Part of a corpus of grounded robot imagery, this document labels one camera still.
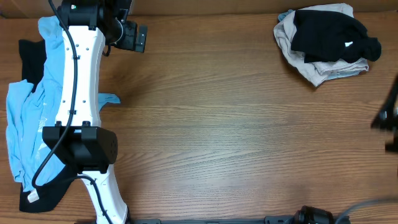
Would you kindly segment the black t-shirt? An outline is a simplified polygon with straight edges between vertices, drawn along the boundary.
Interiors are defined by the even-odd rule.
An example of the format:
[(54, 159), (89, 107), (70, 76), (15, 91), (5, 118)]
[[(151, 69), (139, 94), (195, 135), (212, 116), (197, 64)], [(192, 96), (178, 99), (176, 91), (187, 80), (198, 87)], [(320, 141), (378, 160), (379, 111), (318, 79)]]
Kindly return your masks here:
[(341, 12), (298, 10), (294, 23), (298, 28), (292, 42), (294, 51), (349, 63), (360, 58), (375, 62), (381, 56), (378, 39), (368, 36), (367, 28), (358, 20)]

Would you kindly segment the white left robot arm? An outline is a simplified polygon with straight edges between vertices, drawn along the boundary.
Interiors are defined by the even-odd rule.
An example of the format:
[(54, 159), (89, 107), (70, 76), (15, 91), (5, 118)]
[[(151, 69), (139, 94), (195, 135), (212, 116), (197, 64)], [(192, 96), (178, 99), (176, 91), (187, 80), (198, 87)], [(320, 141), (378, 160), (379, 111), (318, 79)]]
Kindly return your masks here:
[(114, 174), (118, 140), (102, 128), (99, 72), (111, 47), (143, 53), (147, 26), (127, 16), (132, 0), (63, 1), (53, 11), (63, 29), (65, 66), (60, 107), (53, 126), (43, 128), (52, 156), (74, 171), (67, 182), (83, 181), (96, 211), (96, 223), (132, 223)]

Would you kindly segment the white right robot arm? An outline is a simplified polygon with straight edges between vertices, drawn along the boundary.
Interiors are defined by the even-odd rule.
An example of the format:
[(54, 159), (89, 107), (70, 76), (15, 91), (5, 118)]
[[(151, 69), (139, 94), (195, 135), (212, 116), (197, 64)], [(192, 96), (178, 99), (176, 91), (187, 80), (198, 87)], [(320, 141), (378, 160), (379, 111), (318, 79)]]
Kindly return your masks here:
[(397, 77), (391, 90), (371, 123), (371, 128), (390, 131), (394, 134), (392, 142), (385, 144), (386, 152), (397, 153)]

